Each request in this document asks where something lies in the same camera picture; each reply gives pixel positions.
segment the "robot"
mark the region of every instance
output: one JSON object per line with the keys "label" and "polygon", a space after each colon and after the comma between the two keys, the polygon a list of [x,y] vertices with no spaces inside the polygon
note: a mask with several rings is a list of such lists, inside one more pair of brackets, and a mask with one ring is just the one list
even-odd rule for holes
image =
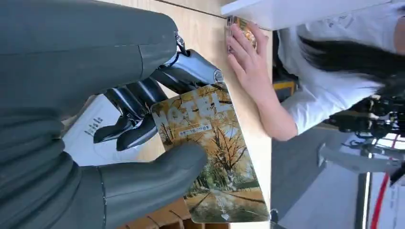
{"label": "robot", "polygon": [[160,13],[92,0],[0,1],[0,228],[112,229],[181,198],[207,161],[193,143],[150,163],[79,167],[63,118],[93,94],[121,112],[100,128],[117,150],[157,129],[157,84],[184,93],[223,80]]}

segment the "woman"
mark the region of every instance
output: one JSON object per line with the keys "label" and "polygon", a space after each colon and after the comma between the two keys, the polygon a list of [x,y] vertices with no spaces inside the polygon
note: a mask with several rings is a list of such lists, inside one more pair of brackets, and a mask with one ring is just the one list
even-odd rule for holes
{"label": "woman", "polygon": [[268,37],[256,25],[257,50],[231,26],[228,60],[266,132],[287,141],[370,95],[404,93],[404,16],[403,3],[383,5],[280,30],[279,58],[301,85],[281,104],[267,74]]}

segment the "red cable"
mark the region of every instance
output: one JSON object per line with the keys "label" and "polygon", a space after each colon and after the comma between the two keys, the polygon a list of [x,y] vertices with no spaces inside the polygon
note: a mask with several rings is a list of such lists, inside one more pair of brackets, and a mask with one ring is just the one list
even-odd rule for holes
{"label": "red cable", "polygon": [[380,212],[381,212],[381,206],[383,205],[384,193],[385,193],[385,190],[387,189],[388,178],[389,178],[389,176],[386,173],[384,176],[383,182],[381,184],[381,187],[380,187],[380,192],[378,193],[378,198],[377,198],[377,202],[375,204],[370,229],[377,229],[378,219],[380,217]]}

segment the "book cover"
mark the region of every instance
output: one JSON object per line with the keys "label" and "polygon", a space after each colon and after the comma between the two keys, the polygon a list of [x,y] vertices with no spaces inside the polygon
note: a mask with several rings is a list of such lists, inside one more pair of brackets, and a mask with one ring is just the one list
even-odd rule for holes
{"label": "book cover", "polygon": [[184,195],[194,222],[269,219],[224,83],[208,85],[165,100],[153,105],[151,110],[166,150],[188,141],[206,149],[208,163]]}

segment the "woman's hand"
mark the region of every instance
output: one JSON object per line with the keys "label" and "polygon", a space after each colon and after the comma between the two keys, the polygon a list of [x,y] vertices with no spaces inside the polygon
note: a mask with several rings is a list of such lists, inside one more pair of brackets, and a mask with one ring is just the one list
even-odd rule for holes
{"label": "woman's hand", "polygon": [[267,72],[267,43],[265,36],[258,26],[248,25],[257,41],[257,50],[244,36],[237,25],[231,26],[233,37],[227,37],[226,42],[231,47],[228,61],[244,90],[258,104],[273,89],[272,80]]}

